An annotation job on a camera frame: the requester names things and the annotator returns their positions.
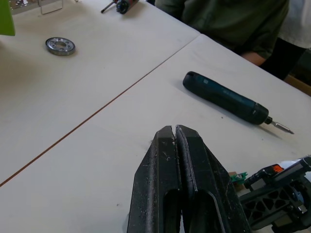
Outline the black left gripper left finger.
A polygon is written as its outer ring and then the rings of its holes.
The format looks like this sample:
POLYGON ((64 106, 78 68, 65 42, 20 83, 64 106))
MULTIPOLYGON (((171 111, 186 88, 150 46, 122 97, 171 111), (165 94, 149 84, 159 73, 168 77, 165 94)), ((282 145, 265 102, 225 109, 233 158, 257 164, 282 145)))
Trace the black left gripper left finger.
POLYGON ((155 136, 138 166, 128 217, 129 233, 178 233, 181 178, 171 126, 155 136))

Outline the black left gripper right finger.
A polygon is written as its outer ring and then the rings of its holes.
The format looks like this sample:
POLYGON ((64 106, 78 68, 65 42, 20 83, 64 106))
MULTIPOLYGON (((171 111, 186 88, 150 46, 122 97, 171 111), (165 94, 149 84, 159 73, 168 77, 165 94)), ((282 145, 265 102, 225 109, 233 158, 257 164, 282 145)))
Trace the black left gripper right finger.
POLYGON ((175 128, 187 233, 250 233, 231 178, 199 133, 175 128))

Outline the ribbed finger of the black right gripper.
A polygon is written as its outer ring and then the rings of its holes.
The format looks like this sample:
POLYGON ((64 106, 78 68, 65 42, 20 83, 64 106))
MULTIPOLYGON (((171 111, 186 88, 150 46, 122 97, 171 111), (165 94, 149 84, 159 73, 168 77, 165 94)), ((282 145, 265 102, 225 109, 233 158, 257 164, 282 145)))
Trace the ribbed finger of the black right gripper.
POLYGON ((265 188, 240 196, 240 202, 249 226, 260 230, 272 225, 273 230, 297 230, 298 212, 296 185, 290 184, 273 190, 265 188))

